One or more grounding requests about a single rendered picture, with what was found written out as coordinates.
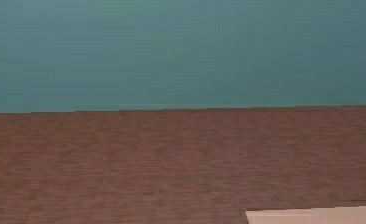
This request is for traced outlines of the beige flat block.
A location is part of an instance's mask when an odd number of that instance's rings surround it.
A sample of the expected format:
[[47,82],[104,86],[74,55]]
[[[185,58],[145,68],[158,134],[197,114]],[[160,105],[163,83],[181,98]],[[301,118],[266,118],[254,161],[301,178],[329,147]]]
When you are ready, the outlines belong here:
[[249,224],[366,224],[366,206],[247,211]]

